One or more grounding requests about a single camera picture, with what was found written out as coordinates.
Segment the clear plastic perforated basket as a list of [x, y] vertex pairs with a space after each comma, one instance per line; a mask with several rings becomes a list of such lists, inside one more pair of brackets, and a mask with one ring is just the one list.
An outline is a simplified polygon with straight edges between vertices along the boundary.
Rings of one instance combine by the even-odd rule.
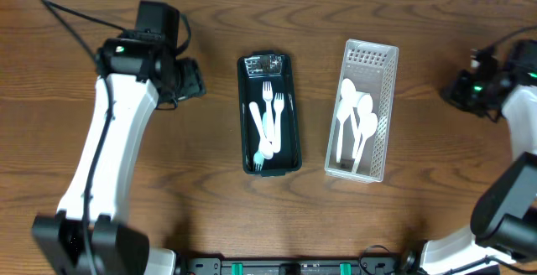
[[[326, 151], [325, 171], [327, 175], [367, 184], [383, 180], [398, 57], [399, 49], [395, 46], [357, 39], [349, 39], [346, 42]], [[377, 130], [365, 143], [356, 174], [352, 172], [355, 161], [352, 154], [356, 141], [350, 118], [346, 120], [344, 125], [341, 162], [336, 161], [339, 131], [336, 113], [341, 100], [341, 84], [346, 78], [350, 79], [356, 87], [357, 103], [363, 95], [371, 95], [373, 99], [372, 113], [378, 117]]]

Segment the white plastic spoon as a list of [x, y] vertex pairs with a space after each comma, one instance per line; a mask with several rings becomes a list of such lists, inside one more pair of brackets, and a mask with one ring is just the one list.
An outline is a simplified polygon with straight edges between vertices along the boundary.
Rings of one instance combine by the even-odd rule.
[[263, 155], [265, 159], [272, 159], [274, 156], [274, 151], [272, 148], [271, 142], [266, 138], [264, 130], [263, 130], [263, 122], [260, 115], [260, 111], [258, 108], [258, 103], [255, 101], [251, 101], [248, 104], [249, 111], [252, 115], [252, 118], [254, 120], [255, 126], [258, 130], [259, 134], [259, 145], [258, 145], [258, 151]]
[[342, 114], [343, 121], [346, 121], [348, 118], [351, 119], [352, 132], [354, 140], [359, 140], [358, 125], [356, 119], [356, 113], [354, 108], [357, 105], [357, 92], [356, 87], [352, 81], [348, 78], [344, 79], [341, 84], [341, 103], [342, 103]]
[[366, 126], [368, 125], [368, 118], [369, 118], [369, 115], [372, 113], [372, 111], [373, 111], [373, 99], [370, 94], [365, 94], [360, 98], [357, 104], [357, 114], [359, 116], [360, 122], [358, 123], [358, 126], [357, 126], [358, 137], [357, 137], [357, 141], [355, 142], [354, 149], [353, 149], [353, 154], [352, 154], [353, 158], [357, 158], [359, 147], [362, 141], [365, 139], [363, 134], [365, 132]]
[[366, 141], [375, 134], [378, 127], [378, 117], [374, 113], [367, 114], [364, 119], [362, 120], [362, 141], [360, 142], [360, 146], [357, 151], [357, 156], [355, 158], [352, 172], [354, 174], [357, 173], [358, 166], [362, 159], [362, 154], [365, 148]]
[[342, 147], [343, 147], [343, 135], [344, 135], [344, 125], [346, 120], [350, 117], [352, 111], [352, 106], [350, 102], [346, 99], [341, 99], [336, 113], [336, 119], [339, 121], [339, 131], [337, 137], [336, 145], [336, 161], [341, 162]]

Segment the white plastic fork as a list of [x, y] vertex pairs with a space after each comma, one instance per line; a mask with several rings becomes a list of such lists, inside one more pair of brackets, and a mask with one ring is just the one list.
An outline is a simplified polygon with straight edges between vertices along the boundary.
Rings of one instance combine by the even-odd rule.
[[274, 98], [274, 93], [272, 89], [272, 83], [270, 81], [265, 81], [263, 83], [263, 99], [265, 101], [265, 112], [267, 117], [267, 139], [272, 142], [274, 140], [274, 118], [272, 112], [272, 101]]
[[273, 150], [274, 153], [279, 153], [281, 150], [281, 114], [284, 110], [284, 94], [277, 93], [274, 98], [274, 141]]

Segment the black plastic basket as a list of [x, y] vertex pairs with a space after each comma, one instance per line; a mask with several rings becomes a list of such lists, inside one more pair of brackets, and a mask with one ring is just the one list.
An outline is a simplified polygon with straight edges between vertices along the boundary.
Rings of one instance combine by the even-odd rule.
[[[242, 167], [247, 174], [263, 177], [283, 176], [300, 169], [302, 164], [298, 116], [295, 103], [295, 86], [291, 59], [286, 54], [273, 51], [255, 52], [237, 61], [240, 127], [242, 135]], [[263, 83], [270, 81], [274, 98], [284, 94], [284, 110], [281, 114], [281, 150], [272, 159], [265, 159], [263, 169], [253, 170], [253, 155], [258, 151], [259, 134], [248, 104], [258, 103], [260, 115], [265, 112]], [[275, 120], [274, 98], [272, 112]]]

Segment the pale green plastic fork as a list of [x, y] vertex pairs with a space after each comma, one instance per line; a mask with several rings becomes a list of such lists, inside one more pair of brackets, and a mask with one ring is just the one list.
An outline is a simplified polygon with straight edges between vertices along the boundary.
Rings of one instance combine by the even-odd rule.
[[[266, 113], [264, 113], [262, 115], [262, 126], [263, 126], [263, 131], [266, 132], [267, 131], [267, 116], [266, 116]], [[265, 160], [265, 157], [262, 155], [261, 151], [258, 150], [253, 155], [253, 170], [256, 171], [256, 172], [261, 171], [263, 169], [264, 160]]]

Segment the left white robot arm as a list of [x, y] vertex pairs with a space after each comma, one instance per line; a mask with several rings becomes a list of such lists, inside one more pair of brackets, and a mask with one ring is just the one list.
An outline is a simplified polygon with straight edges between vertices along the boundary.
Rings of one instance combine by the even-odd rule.
[[91, 125], [74, 177], [53, 216], [32, 235], [57, 274], [177, 274], [176, 252], [127, 225], [143, 133], [159, 105], [202, 96], [198, 64], [175, 34], [128, 30], [97, 51]]

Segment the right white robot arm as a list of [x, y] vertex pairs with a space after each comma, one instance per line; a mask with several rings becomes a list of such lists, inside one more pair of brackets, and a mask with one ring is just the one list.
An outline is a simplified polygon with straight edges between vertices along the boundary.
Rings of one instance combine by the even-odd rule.
[[496, 47], [478, 50], [472, 70], [443, 91], [446, 102], [508, 124], [513, 162], [480, 197], [469, 226], [399, 260], [397, 274], [498, 274], [536, 259], [536, 43], [517, 41], [502, 66]]

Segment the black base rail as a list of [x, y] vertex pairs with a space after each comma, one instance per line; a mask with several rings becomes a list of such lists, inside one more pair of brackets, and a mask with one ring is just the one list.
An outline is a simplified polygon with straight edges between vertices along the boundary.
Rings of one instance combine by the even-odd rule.
[[321, 260], [229, 260], [217, 257], [182, 260], [177, 275], [365, 275], [395, 274], [397, 259], [362, 257]]

